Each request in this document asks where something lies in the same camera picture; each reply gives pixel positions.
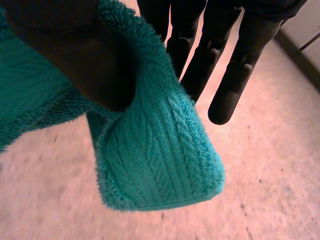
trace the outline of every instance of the terry cloth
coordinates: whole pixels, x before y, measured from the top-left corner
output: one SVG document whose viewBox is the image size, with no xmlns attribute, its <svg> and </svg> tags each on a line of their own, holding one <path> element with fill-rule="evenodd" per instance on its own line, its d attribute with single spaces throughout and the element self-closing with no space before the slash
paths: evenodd
<svg viewBox="0 0 320 240">
<path fill-rule="evenodd" d="M 176 208 L 219 194 L 224 169 L 194 105 L 180 87 L 164 45 L 116 0 L 99 13 L 122 57 L 133 58 L 132 105 L 108 111 L 81 96 L 0 18 L 0 152 L 21 134 L 86 114 L 103 202 L 122 211 Z"/>
</svg>

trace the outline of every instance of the baseboard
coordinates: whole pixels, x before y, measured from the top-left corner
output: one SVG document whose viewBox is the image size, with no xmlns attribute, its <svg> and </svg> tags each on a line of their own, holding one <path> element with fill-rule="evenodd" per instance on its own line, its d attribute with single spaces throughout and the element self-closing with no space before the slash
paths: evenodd
<svg viewBox="0 0 320 240">
<path fill-rule="evenodd" d="M 320 71 L 312 64 L 312 62 L 310 62 L 310 60 L 299 50 L 299 48 L 281 29 L 274 39 L 301 70 L 301 72 L 320 92 Z"/>
</svg>

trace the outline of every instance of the floor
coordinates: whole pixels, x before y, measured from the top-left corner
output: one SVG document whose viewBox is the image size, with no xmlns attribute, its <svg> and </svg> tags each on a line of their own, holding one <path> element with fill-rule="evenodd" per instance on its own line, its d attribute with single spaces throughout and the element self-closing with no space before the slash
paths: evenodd
<svg viewBox="0 0 320 240">
<path fill-rule="evenodd" d="M 135 0 L 125 2 L 137 9 Z M 166 211 L 105 208 L 80 117 L 27 133 L 0 156 L 1 239 L 319 239 L 320 94 L 275 42 L 266 46 L 231 121 L 217 126 L 207 118 L 238 27 L 196 106 L 224 163 L 223 193 Z"/>
</svg>

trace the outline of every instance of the woven pattern on towel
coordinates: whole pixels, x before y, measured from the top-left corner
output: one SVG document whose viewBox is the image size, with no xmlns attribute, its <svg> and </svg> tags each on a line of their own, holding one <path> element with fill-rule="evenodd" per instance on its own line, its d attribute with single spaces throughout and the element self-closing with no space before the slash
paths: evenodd
<svg viewBox="0 0 320 240">
<path fill-rule="evenodd" d="M 224 170 L 170 58 L 152 28 L 116 0 L 99 12 L 123 58 L 134 64 L 132 105 L 114 113 L 85 99 L 0 18 L 0 151 L 19 135 L 86 113 L 103 202 L 117 210 L 160 210 L 209 200 Z"/>
</svg>

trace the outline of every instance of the teal towel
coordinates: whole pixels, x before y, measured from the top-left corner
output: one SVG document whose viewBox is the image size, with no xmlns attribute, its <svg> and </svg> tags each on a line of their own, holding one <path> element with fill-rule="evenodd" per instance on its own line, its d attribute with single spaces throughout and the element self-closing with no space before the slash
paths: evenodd
<svg viewBox="0 0 320 240">
<path fill-rule="evenodd" d="M 0 151 L 22 133 L 86 114 L 99 191 L 108 207 L 161 210 L 219 194 L 223 166 L 163 44 L 122 3 L 101 0 L 99 12 L 119 48 L 134 59 L 132 105 L 114 113 L 85 99 L 0 18 Z"/>
</svg>

